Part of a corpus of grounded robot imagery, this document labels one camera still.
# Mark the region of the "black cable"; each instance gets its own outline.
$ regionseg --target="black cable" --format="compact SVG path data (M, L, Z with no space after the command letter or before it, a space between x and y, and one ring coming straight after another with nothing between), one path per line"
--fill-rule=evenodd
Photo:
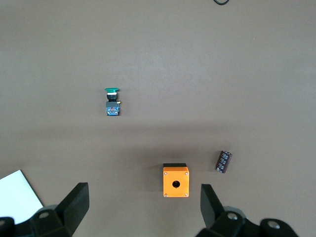
M219 2L217 0L214 0L214 2L216 2L218 5L225 5L226 3L229 2L229 0L227 0L226 2Z

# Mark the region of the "silver bolt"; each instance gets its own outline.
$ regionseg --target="silver bolt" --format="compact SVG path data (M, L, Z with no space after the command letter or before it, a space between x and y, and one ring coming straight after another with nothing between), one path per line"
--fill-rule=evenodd
M234 213L228 213L227 216L229 219L234 220L234 221L238 219L237 215Z
M42 218L46 218L47 216L49 216L49 213L48 212L43 212L39 215L39 218L42 219Z
M268 225L273 229L280 229L280 225L275 221L268 221Z

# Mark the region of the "orange control box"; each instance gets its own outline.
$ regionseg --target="orange control box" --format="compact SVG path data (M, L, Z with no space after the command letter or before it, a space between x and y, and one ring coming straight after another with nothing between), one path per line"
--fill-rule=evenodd
M163 196L187 198L189 196L189 169L185 163L163 164Z

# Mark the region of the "black cylindrical capacitor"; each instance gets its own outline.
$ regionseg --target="black cylindrical capacitor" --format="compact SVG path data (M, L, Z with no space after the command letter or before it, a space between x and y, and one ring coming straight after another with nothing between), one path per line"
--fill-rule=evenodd
M231 153L222 151L216 164L216 170L220 173L226 173L226 170L227 170L229 162L231 161L231 158L232 158Z

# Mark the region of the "gray background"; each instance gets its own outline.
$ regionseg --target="gray background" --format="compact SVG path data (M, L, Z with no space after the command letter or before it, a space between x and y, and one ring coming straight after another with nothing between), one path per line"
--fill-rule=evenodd
M315 15L315 0L0 0L1 177L22 169L44 205L88 182L76 237L193 237L201 183L315 236ZM189 198L163 198L164 162L187 163Z

